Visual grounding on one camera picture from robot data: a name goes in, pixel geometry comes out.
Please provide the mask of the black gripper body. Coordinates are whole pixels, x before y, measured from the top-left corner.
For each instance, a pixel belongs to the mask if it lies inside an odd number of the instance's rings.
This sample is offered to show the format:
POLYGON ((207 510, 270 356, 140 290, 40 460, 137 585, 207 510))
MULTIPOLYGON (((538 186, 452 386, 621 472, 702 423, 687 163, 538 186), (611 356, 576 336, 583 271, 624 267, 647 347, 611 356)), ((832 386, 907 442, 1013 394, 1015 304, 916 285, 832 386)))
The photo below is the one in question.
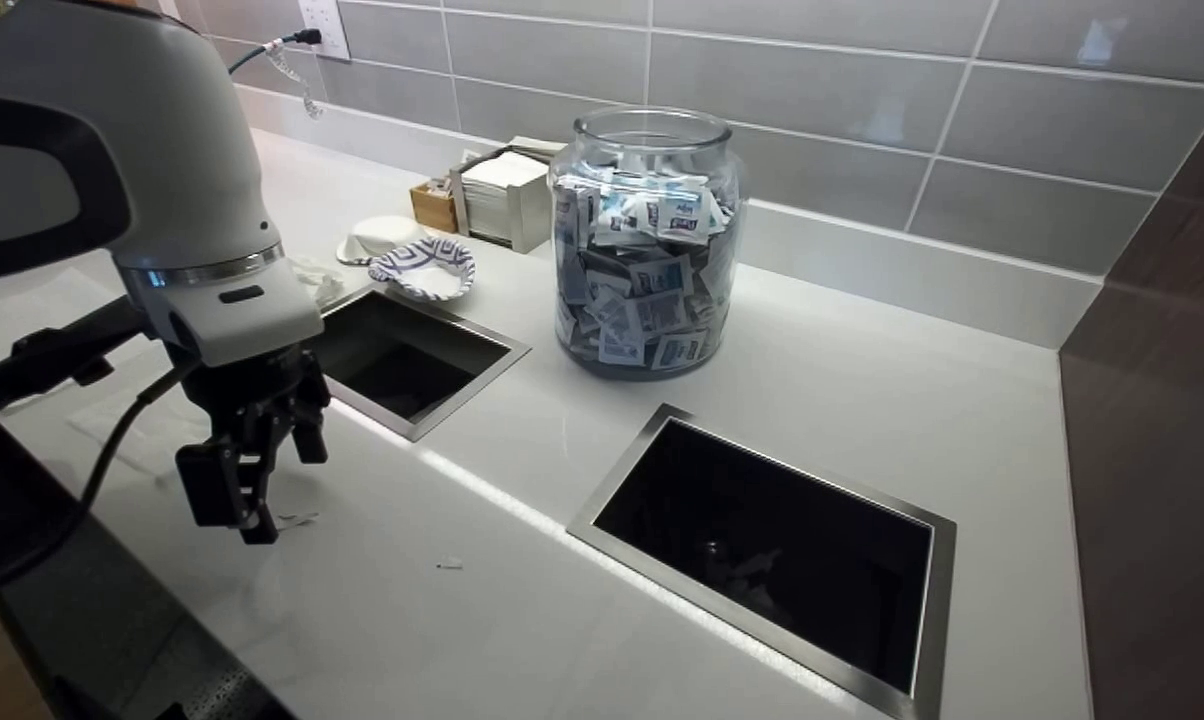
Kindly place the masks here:
POLYGON ((184 397, 211 420, 211 435, 184 444, 184 472, 277 469, 277 447, 298 444, 303 466, 323 466, 323 408, 331 400, 310 347, 284 347, 258 359, 179 374, 184 397))

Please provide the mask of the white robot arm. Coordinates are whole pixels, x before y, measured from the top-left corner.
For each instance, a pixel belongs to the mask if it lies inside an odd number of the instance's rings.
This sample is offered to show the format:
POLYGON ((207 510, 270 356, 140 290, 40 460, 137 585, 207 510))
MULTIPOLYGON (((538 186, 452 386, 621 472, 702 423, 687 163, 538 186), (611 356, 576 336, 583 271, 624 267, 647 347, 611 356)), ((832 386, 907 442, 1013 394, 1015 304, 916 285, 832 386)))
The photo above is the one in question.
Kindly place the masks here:
POLYGON ((165 11, 17 0, 0 11, 0 275, 95 249, 126 296, 3 359, 0 406, 137 332, 159 342, 211 420, 178 452, 194 520, 270 543, 277 452, 323 457, 323 317, 264 207, 232 78, 165 11))

